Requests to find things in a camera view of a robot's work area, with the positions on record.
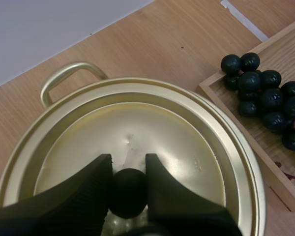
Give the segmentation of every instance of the white wall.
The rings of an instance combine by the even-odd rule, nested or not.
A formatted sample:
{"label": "white wall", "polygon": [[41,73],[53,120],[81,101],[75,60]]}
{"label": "white wall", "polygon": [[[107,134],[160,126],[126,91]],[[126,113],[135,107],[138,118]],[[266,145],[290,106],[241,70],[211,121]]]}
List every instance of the white wall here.
{"label": "white wall", "polygon": [[0,0],[0,85],[152,0]]}

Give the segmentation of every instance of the wooden tray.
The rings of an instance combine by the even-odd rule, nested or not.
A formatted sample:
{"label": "wooden tray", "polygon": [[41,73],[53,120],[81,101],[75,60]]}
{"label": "wooden tray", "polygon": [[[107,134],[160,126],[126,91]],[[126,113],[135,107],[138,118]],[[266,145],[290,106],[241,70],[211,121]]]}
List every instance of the wooden tray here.
{"label": "wooden tray", "polygon": [[[261,58],[261,71],[277,70],[282,75],[282,84],[295,81],[295,22],[277,33],[251,52]],[[266,183],[295,212],[295,180],[289,180],[282,171],[295,176],[295,153],[281,144],[281,136],[265,129],[258,118],[243,118],[237,113],[239,100],[235,92],[224,88],[222,71],[199,84],[196,92],[220,107],[246,136],[258,158]],[[274,162],[280,162],[278,168]]]}

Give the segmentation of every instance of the table surface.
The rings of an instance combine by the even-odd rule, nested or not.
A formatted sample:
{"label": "table surface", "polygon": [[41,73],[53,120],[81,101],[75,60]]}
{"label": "table surface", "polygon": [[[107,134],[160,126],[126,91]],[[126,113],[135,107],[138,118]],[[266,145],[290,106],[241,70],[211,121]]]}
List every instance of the table surface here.
{"label": "table surface", "polygon": [[[0,176],[28,127],[43,113],[46,78],[77,60],[92,62],[110,78],[146,77],[195,90],[219,70],[226,54],[242,55],[260,41],[221,0],[156,0],[86,40],[0,86]],[[230,0],[267,36],[295,21],[295,0]],[[54,101],[96,79],[79,71],[51,91]],[[267,236],[295,235],[289,212],[266,186]]]}

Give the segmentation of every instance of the grape stem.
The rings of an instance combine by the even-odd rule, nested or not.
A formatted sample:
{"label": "grape stem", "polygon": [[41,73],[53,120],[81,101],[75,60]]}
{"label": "grape stem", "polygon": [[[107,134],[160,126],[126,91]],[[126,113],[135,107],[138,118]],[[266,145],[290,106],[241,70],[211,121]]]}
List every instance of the grape stem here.
{"label": "grape stem", "polygon": [[[276,161],[275,164],[277,165],[278,168],[280,168],[280,167],[282,166],[281,162],[278,162],[278,161]],[[286,176],[289,180],[291,180],[292,178],[295,179],[295,176],[292,176],[292,175],[290,175],[290,174],[288,174],[288,173],[285,173],[284,171],[282,171],[282,172],[283,172],[283,174],[285,174],[285,176]]]}

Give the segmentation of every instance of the golden pot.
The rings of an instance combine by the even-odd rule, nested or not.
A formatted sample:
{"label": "golden pot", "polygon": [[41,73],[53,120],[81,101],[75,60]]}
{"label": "golden pot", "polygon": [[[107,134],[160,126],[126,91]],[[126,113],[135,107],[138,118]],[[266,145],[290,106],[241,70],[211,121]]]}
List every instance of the golden pot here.
{"label": "golden pot", "polygon": [[[79,69],[104,79],[52,103],[49,91]],[[0,181],[0,207],[43,192],[95,157],[110,153],[114,171],[145,171],[157,153],[185,187],[225,206],[243,236],[263,236],[266,202],[253,151],[235,124],[203,97],[144,78],[107,79],[76,62],[55,72],[41,91],[47,110],[14,149]],[[108,214],[103,235],[144,224]]]}

